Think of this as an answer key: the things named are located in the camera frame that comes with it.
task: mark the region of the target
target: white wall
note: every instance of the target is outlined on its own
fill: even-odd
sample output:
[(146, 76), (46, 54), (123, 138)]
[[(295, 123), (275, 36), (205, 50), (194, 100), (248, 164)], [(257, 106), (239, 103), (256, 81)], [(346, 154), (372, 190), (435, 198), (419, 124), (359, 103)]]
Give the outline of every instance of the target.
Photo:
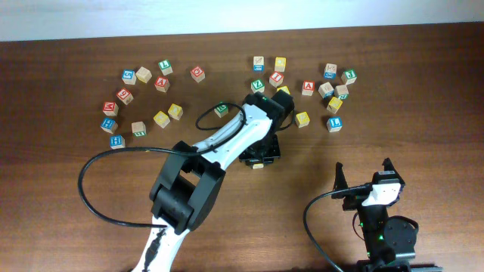
[(484, 20), (484, 0), (1, 0), (0, 41)]

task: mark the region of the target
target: wooden block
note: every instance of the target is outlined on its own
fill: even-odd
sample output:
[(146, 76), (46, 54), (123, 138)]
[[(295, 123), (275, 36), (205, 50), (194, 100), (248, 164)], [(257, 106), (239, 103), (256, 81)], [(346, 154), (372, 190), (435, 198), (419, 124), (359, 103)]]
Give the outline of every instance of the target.
[(296, 124), (298, 128), (309, 125), (309, 116), (307, 112), (296, 114)]
[(170, 108), (168, 109), (168, 114), (173, 118), (180, 120), (180, 118), (183, 115), (183, 109), (177, 104), (172, 104)]
[(161, 72), (164, 76), (173, 73), (172, 64), (168, 60), (164, 60), (158, 63), (158, 66), (161, 69)]
[(114, 102), (104, 102), (103, 106), (103, 113), (107, 116), (116, 116), (118, 115), (119, 107)]
[(264, 168), (263, 163), (255, 163), (252, 165), (252, 169), (261, 169), (261, 168)]
[(336, 114), (336, 112), (340, 109), (341, 105), (343, 105), (343, 102), (340, 99), (332, 97), (326, 109), (333, 114)]
[(139, 79), (139, 81), (143, 83), (148, 83), (151, 79), (151, 72), (150, 70), (141, 67), (137, 72), (136, 72), (136, 77)]
[(101, 123), (101, 128), (105, 132), (113, 134), (116, 131), (116, 128), (118, 128), (118, 124), (112, 119), (104, 118), (104, 121)]
[(129, 104), (129, 102), (133, 101), (133, 95), (126, 90), (125, 88), (122, 88), (121, 91), (119, 91), (116, 96), (125, 104)]
[(169, 81), (168, 79), (158, 76), (157, 80), (154, 83), (154, 87), (158, 91), (166, 92), (168, 91), (168, 88), (169, 88)]
[(325, 79), (335, 79), (336, 78), (337, 65), (328, 63), (324, 68), (324, 78)]
[(341, 80), (343, 81), (343, 84), (348, 85), (352, 84), (353, 82), (356, 81), (356, 73), (353, 69), (345, 71), (341, 75)]
[(276, 72), (283, 72), (286, 69), (286, 58), (285, 57), (276, 57), (275, 58), (275, 65), (274, 71)]
[(228, 113), (228, 107), (227, 107), (227, 105), (220, 105), (220, 106), (216, 107), (214, 109), (214, 111), (217, 114), (217, 116), (222, 118), (223, 116), (225, 116)]
[(264, 57), (254, 57), (254, 72), (264, 71)]
[(343, 122), (341, 121), (340, 117), (331, 117), (327, 121), (326, 126), (329, 132), (336, 132), (341, 130), (343, 127)]
[(269, 78), (269, 83), (271, 83), (272, 86), (277, 88), (279, 85), (282, 84), (283, 80), (284, 80), (284, 76), (282, 76), (281, 73), (274, 72), (272, 76)]
[(315, 82), (304, 81), (302, 83), (302, 95), (312, 96), (315, 92)]
[(112, 149), (118, 149), (118, 148), (126, 147), (123, 136), (121, 136), (121, 135), (111, 136), (110, 146), (111, 146)]
[(331, 83), (326, 82), (324, 84), (321, 84), (321, 86), (319, 86), (318, 92), (323, 98), (326, 98), (334, 94), (334, 89)]
[(162, 111), (159, 111), (154, 117), (153, 120), (156, 124), (160, 127), (165, 128), (166, 125), (169, 124), (169, 117)]
[(203, 79), (205, 79), (205, 72), (202, 70), (200, 67), (195, 67), (191, 73), (191, 78), (195, 79), (197, 83), (201, 82)]
[(123, 79), (125, 84), (134, 85), (136, 83), (135, 71), (124, 70), (121, 79)]
[(264, 89), (265, 89), (265, 86), (264, 86), (264, 82), (262, 82), (262, 80), (260, 79), (257, 79), (255, 82), (252, 82), (250, 84), (250, 88), (252, 89), (252, 91), (255, 93), (255, 92), (264, 92)]
[(289, 92), (289, 88), (288, 88), (287, 86), (282, 86), (282, 87), (279, 87), (279, 88), (278, 88), (278, 91), (283, 91), (283, 92), (285, 92), (285, 93), (287, 93), (287, 94), (290, 94), (290, 92)]
[(141, 137), (146, 135), (146, 125), (144, 125), (143, 122), (131, 123), (131, 130), (133, 131), (133, 135), (136, 137)]
[(338, 85), (336, 86), (336, 90), (334, 90), (334, 96), (338, 97), (340, 100), (346, 99), (348, 94), (349, 92), (346, 85)]

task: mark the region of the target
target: wooden table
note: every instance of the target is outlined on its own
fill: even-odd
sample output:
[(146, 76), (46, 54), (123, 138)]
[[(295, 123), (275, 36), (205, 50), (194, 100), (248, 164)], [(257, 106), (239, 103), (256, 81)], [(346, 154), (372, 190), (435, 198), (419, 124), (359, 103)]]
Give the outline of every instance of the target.
[[(311, 122), (280, 132), (282, 157), (251, 170), (234, 162), (202, 226), (185, 239), (173, 269), (273, 271), (327, 267), (303, 228), (310, 199), (332, 189), (336, 162), (350, 186), (371, 180), (389, 157), (407, 186), (391, 215), (420, 223), (416, 263), (447, 271), (484, 267), (484, 25), (482, 23), (313, 29), (281, 32), (77, 39), (0, 43), (0, 266), (4, 271), (126, 271), (147, 241), (147, 229), (99, 220), (82, 204), (76, 179), (84, 162), (109, 149), (99, 127), (102, 103), (120, 105), (118, 131), (129, 147), (172, 147), (209, 137), (195, 119), (221, 100), (240, 103), (250, 82), (265, 94), (276, 56), (287, 58), (284, 84)], [(263, 75), (252, 57), (266, 57)], [(124, 86), (123, 69), (144, 66), (160, 75), (169, 59), (167, 94)], [(303, 80), (324, 82), (326, 63), (358, 73), (338, 112), (343, 129), (328, 133), (321, 96), (303, 97)], [(190, 69), (200, 65), (197, 84)], [(128, 106), (115, 98), (127, 87)], [(171, 103), (180, 121), (153, 122)], [(215, 113), (204, 125), (219, 125)], [(145, 121), (147, 137), (131, 123)], [(166, 155), (121, 154), (89, 169), (85, 189), (109, 216), (149, 222), (148, 192)], [(366, 259), (352, 232), (353, 213), (324, 199), (309, 213), (314, 235), (339, 264)]]

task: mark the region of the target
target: toy block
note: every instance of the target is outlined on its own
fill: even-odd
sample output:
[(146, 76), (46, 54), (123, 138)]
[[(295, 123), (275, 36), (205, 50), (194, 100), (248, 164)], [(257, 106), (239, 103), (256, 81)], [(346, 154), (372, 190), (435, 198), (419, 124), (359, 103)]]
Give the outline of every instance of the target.
[(169, 117), (162, 111), (159, 111), (154, 117), (153, 120), (156, 124), (160, 127), (165, 128), (166, 125), (169, 124)]
[(173, 73), (172, 64), (168, 60), (164, 60), (158, 63), (158, 66), (161, 69), (161, 72), (164, 76)]
[(168, 109), (168, 114), (173, 118), (180, 120), (180, 118), (183, 115), (183, 109), (177, 104), (172, 104), (170, 108)]
[(331, 117), (327, 121), (326, 126), (329, 132), (336, 132), (341, 130), (343, 127), (343, 122), (341, 121), (340, 117)]
[(215, 113), (217, 113), (217, 116), (222, 118), (223, 116), (225, 116), (228, 113), (228, 107), (227, 107), (227, 105), (220, 105), (220, 106), (216, 107), (214, 109), (214, 111), (215, 111)]
[(264, 82), (262, 82), (262, 80), (260, 79), (257, 79), (255, 82), (252, 82), (250, 84), (250, 88), (254, 93), (256, 93), (257, 91), (264, 92), (264, 89), (265, 89)]
[(282, 84), (283, 80), (284, 80), (284, 76), (282, 76), (281, 73), (274, 72), (272, 76), (269, 78), (269, 83), (271, 83), (272, 86), (277, 88), (279, 85)]
[(296, 124), (298, 128), (309, 125), (309, 116), (307, 112), (296, 114)]
[(101, 128), (105, 132), (113, 134), (114, 131), (116, 131), (116, 128), (118, 128), (118, 124), (116, 124), (116, 122), (112, 119), (104, 118), (104, 121), (101, 123)]
[(146, 136), (146, 125), (143, 122), (131, 123), (131, 130), (136, 137)]
[(118, 115), (119, 107), (114, 102), (105, 102), (103, 106), (103, 113), (107, 116), (116, 116)]
[(254, 57), (254, 72), (264, 71), (264, 57)]
[(195, 67), (192, 71), (190, 71), (191, 77), (197, 82), (201, 82), (205, 79), (205, 72), (200, 67)]
[(353, 69), (345, 71), (341, 75), (341, 80), (343, 81), (344, 85), (352, 84), (356, 81), (356, 73)]
[(161, 76), (158, 76), (157, 80), (154, 83), (154, 87), (158, 91), (166, 92), (168, 91), (169, 88), (169, 81), (168, 79), (162, 78)]
[(110, 146), (111, 146), (112, 149), (118, 149), (118, 148), (126, 147), (123, 136), (121, 136), (121, 135), (111, 136)]
[(274, 71), (276, 72), (283, 72), (286, 69), (286, 58), (285, 57), (276, 57), (275, 58), (275, 65)]
[(252, 165), (252, 169), (261, 169), (264, 168), (264, 163), (254, 163)]
[(136, 83), (135, 71), (133, 70), (124, 70), (121, 78), (125, 84), (134, 85)]
[(340, 109), (341, 105), (343, 105), (343, 102), (340, 99), (332, 97), (330, 103), (327, 105), (326, 110), (329, 110), (333, 114), (336, 114), (336, 112)]
[(133, 95), (126, 90), (125, 88), (122, 88), (121, 91), (119, 91), (116, 96), (125, 104), (129, 104), (129, 102), (133, 101)]
[(324, 68), (324, 78), (325, 79), (335, 79), (336, 78), (336, 64), (328, 63)]
[(136, 77), (139, 79), (139, 81), (143, 83), (148, 83), (151, 79), (151, 72), (150, 70), (141, 67), (137, 72), (136, 72)]
[(324, 84), (321, 84), (321, 86), (319, 86), (318, 92), (323, 98), (326, 98), (334, 94), (334, 88), (331, 85), (331, 83), (326, 82)]
[(334, 96), (338, 97), (338, 99), (343, 100), (348, 97), (348, 88), (346, 85), (338, 85), (336, 86), (336, 90), (334, 90)]
[(287, 86), (282, 86), (282, 87), (279, 87), (279, 88), (278, 88), (278, 91), (283, 91), (283, 92), (285, 92), (285, 93), (287, 93), (287, 94), (290, 94), (290, 92), (289, 92), (289, 88), (288, 88)]
[(302, 95), (311, 96), (315, 92), (315, 83), (304, 81), (302, 83)]

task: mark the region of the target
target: brown tabletop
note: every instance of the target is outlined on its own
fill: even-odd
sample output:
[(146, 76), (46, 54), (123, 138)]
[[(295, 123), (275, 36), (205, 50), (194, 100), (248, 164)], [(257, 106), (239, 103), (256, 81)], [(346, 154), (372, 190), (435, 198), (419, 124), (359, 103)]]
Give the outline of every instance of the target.
[[(265, 95), (275, 57), (286, 57), (284, 84), (311, 122), (278, 133), (282, 157), (252, 170), (234, 162), (205, 222), (188, 234), (173, 265), (184, 271), (273, 271), (328, 267), (303, 228), (303, 209), (332, 189), (336, 162), (350, 186), (371, 181), (389, 157), (407, 186), (390, 215), (418, 221), (415, 263), (447, 271), (484, 267), (484, 25), (481, 23), (314, 29), (280, 32), (148, 36), (0, 43), (0, 266), (3, 271), (126, 271), (141, 257), (149, 230), (119, 227), (82, 204), (76, 179), (87, 159), (109, 150), (100, 128), (103, 102), (119, 105), (128, 147), (172, 147), (210, 136), (195, 119), (221, 100), (240, 103), (262, 79)], [(252, 71), (265, 56), (265, 72)], [(148, 84), (124, 85), (124, 69), (168, 59), (168, 93)], [(326, 63), (353, 68), (356, 83), (337, 113), (343, 129), (329, 133), (331, 116), (317, 91)], [(196, 83), (195, 66), (206, 78)], [(340, 79), (331, 81), (340, 84)], [(134, 100), (116, 99), (127, 87)], [(180, 121), (165, 129), (153, 116), (172, 104)], [(231, 119), (210, 114), (203, 125)], [(134, 138), (131, 123), (145, 121)], [(109, 216), (150, 222), (149, 190), (166, 155), (124, 153), (95, 163), (85, 177), (88, 198)], [(338, 264), (366, 259), (352, 232), (352, 212), (323, 199), (309, 226)]]

